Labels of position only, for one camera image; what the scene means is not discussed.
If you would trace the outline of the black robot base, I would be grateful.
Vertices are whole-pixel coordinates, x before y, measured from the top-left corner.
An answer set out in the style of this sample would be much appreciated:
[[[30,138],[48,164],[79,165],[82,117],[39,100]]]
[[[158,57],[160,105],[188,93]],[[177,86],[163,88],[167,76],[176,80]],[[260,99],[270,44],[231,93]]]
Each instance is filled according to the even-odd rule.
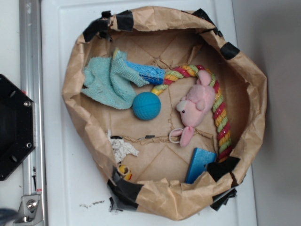
[[[0,180],[6,180],[35,148],[33,101],[0,76]]]

